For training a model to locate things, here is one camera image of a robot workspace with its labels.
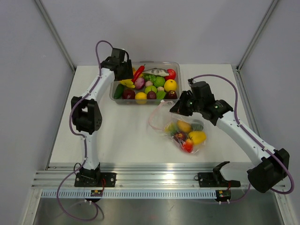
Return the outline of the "yellow toy banana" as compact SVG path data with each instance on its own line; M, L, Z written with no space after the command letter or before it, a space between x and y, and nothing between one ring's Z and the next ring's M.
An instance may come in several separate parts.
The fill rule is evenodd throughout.
M121 80L120 84L122 84L123 86L126 86L129 89L134 89L135 88L135 84L132 82L131 79Z

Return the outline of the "dark green toy avocado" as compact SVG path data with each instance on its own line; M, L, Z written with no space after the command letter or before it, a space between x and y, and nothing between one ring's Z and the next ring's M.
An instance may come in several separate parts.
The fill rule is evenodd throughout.
M200 120L193 120L191 122L191 127L193 131L203 131L204 123Z

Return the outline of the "clear zip top bag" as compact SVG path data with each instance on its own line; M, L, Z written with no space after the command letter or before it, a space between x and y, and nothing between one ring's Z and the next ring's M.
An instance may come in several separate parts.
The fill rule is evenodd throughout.
M148 119L148 125L165 136L181 151L196 154L207 142L205 123L170 112L173 101L161 100Z

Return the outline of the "yellow toy bell pepper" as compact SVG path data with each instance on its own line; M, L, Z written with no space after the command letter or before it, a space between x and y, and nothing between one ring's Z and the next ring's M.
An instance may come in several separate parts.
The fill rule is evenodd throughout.
M199 145L206 141L207 136L203 131L192 131L188 134L194 145Z

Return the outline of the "red toy pear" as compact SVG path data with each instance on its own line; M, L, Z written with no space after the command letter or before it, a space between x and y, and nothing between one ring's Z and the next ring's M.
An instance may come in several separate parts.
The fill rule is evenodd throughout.
M191 139L187 139L183 144L182 144L182 149L187 152L191 153L193 151L194 144Z

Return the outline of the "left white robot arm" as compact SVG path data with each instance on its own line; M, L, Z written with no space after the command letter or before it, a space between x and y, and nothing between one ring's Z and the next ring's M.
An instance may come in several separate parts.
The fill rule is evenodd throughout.
M98 100L111 83L128 78L133 78L129 54L124 49L113 48L111 55L100 63L99 73L88 89L81 96L71 99L69 126L71 132L82 141L83 162L75 180L79 187L95 187L101 182L96 132L102 125L102 114Z

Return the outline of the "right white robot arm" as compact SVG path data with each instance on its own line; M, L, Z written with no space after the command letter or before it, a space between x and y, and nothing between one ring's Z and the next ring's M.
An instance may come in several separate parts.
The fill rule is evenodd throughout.
M275 149L244 125L235 109L226 101L214 98L208 83L196 82L190 87L191 90L181 93L170 112L182 116L200 113L204 119L231 137L252 162L252 167L241 175L237 175L237 169L227 172L229 165L225 164L213 173L215 184L223 186L229 180L246 178L257 191L265 193L286 177L292 179L288 170L290 155L285 149Z

